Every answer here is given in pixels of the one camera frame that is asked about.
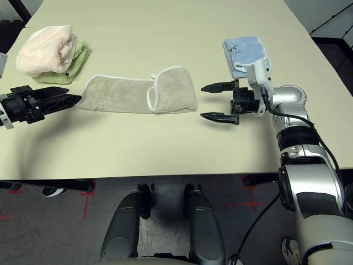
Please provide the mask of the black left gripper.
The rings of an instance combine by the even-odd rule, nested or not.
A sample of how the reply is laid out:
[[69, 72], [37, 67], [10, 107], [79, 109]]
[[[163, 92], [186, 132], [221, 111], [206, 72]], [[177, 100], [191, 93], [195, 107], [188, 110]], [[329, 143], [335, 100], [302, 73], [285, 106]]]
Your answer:
[[67, 94], [69, 89], [46, 87], [33, 90], [30, 86], [10, 89], [10, 93], [1, 94], [1, 115], [11, 123], [26, 121], [28, 124], [44, 120], [43, 113], [55, 113], [76, 105], [81, 96]]

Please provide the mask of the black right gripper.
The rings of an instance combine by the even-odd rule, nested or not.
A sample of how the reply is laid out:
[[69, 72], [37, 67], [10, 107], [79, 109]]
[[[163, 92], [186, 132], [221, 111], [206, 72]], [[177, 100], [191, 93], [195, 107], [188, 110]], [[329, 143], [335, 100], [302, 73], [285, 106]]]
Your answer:
[[201, 91], [208, 93], [222, 93], [224, 91], [233, 91], [233, 99], [230, 102], [231, 115], [219, 112], [201, 113], [200, 116], [216, 122], [239, 125], [239, 115], [246, 113], [255, 113], [259, 109], [260, 100], [255, 99], [254, 91], [248, 88], [239, 88], [239, 81], [235, 79], [230, 82], [218, 82], [206, 85]]

